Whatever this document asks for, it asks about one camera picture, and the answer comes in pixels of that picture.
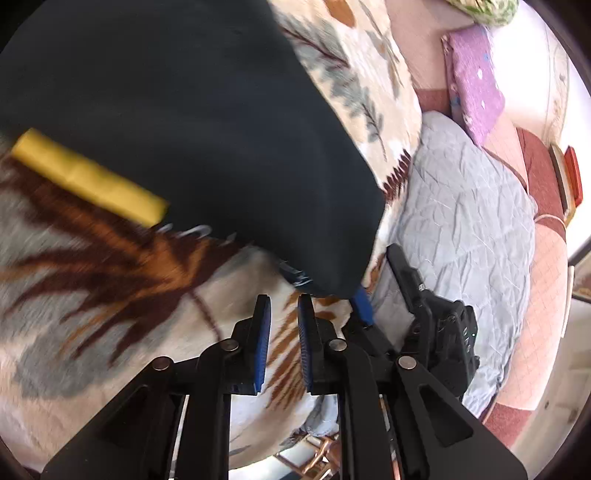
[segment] bed sheet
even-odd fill
[[[463,403],[480,416],[500,389],[530,294],[535,202],[513,173],[475,147],[451,119],[423,115],[408,199],[393,240],[427,288],[474,307],[480,368]],[[401,346],[412,316],[384,268],[376,322]]]

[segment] purple pillow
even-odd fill
[[[473,25],[443,37],[449,48],[446,60],[453,62],[448,80],[452,110],[461,107],[466,132],[481,147],[505,108],[505,97],[496,84],[491,62],[491,44],[482,25]]]

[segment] yellow tag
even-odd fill
[[[12,155],[80,198],[145,227],[158,224],[166,212],[162,198],[34,129],[18,139]]]

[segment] red book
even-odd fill
[[[574,204],[578,207],[583,202],[583,187],[581,186],[579,162],[577,162],[577,154],[574,152],[573,147],[566,149],[564,159],[566,161],[566,170],[569,172],[570,185],[573,189]]]

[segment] blue gripper pad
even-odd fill
[[[359,287],[349,300],[351,306],[356,310],[360,320],[366,325],[374,324],[374,310],[369,302],[369,297],[363,287]]]
[[[309,392],[312,389],[313,381],[313,355],[314,353],[322,354],[322,342],[310,296],[301,295],[298,299],[297,308],[297,324],[300,330],[301,373],[304,377],[306,390]]]
[[[256,300],[255,318],[261,315],[261,330],[259,331],[254,355],[255,389],[261,392],[265,381],[265,366],[267,365],[267,352],[269,350],[269,335],[271,333],[271,300],[266,295],[259,295]]]
[[[312,386],[312,370],[310,368],[310,344],[306,335],[306,327],[301,316],[298,315],[297,319],[298,328],[300,330],[300,356],[301,356],[301,373],[304,377],[304,384],[306,385],[306,391],[310,391]]]

